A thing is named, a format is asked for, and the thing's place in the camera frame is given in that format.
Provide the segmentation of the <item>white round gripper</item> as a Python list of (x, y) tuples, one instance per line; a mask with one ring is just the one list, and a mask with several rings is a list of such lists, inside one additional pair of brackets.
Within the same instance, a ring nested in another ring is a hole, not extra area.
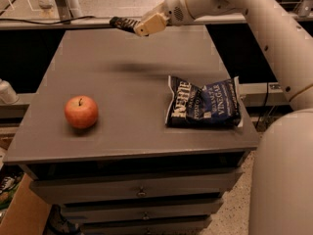
[(169, 25), (185, 25), (192, 23), (196, 18), (193, 13), (194, 0), (164, 0), (165, 14), (155, 13), (140, 21), (134, 27), (138, 36), (148, 36), (165, 30), (167, 18)]

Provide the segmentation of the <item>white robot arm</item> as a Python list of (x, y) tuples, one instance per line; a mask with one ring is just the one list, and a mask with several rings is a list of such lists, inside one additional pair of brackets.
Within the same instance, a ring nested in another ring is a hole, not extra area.
[[(181, 21), (174, 16), (181, 10)], [(313, 235), (313, 38), (276, 0), (164, 0), (135, 27), (149, 35), (202, 16), (243, 14), (292, 111), (254, 155), (248, 235)]]

